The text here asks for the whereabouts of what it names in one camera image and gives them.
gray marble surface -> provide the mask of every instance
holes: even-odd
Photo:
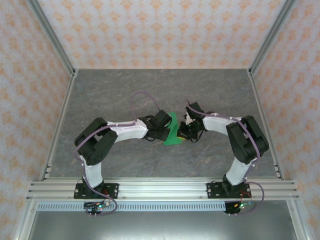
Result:
[[[183,120],[186,104],[198,102],[205,111],[244,117],[252,115],[263,128],[254,93],[245,69],[117,69],[79,70],[52,162],[51,177],[81,177],[81,166],[72,157],[75,138],[95,118],[133,120],[130,101],[137,91],[147,91],[166,112]],[[151,99],[137,95],[138,117],[154,115]],[[164,146],[156,140],[117,142],[102,162],[104,177],[221,177],[234,155],[229,138],[205,132],[197,143]],[[270,151],[250,176],[275,177]]]

green block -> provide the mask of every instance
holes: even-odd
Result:
[[[164,142],[164,145],[168,146],[168,145],[181,144],[183,142],[183,140],[181,138],[177,137],[177,132],[179,129],[177,115],[175,112],[169,112],[168,114],[171,116],[172,122],[168,126],[168,128],[170,129],[170,132],[169,132],[169,135],[168,135],[166,141]]]

ventilated metal strip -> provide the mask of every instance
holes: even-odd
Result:
[[[115,208],[114,204],[104,211]],[[41,201],[38,205],[40,212],[82,212],[84,202],[70,201]],[[118,212],[199,212],[199,211],[225,211],[224,201],[127,201],[118,202]]]

patterned wallpaper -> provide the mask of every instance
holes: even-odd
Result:
[[[73,67],[249,68],[285,0],[39,0]]]
[[[277,154],[320,236],[320,1],[298,0],[254,76]]]
[[[0,239],[39,179],[69,75],[26,0],[0,1]]]

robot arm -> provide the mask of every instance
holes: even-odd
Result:
[[[96,130],[111,126],[91,137],[78,150],[78,154],[84,162],[85,177],[90,187],[100,193],[104,190],[101,163],[108,155],[113,144],[128,139],[166,141],[170,132],[167,125],[171,121],[172,118],[164,110],[160,110],[155,116],[139,117],[136,122],[107,122],[102,117],[96,118],[74,141],[74,144],[79,146]],[[83,184],[84,192],[81,194],[83,197],[84,195],[93,196],[92,198],[97,197],[86,186],[86,181],[83,180]]]
[[[200,113],[204,113],[197,102],[190,107]],[[235,156],[231,168],[223,176],[222,188],[228,197],[237,195],[243,187],[245,178],[252,162],[257,159],[257,152],[242,127],[230,117],[219,117],[214,112],[204,116],[193,112],[186,107],[185,122],[181,122],[177,136],[187,140],[199,140],[198,133],[202,131],[216,131],[227,135]],[[248,130],[256,144],[260,157],[269,149],[269,144],[253,116],[236,118]]]

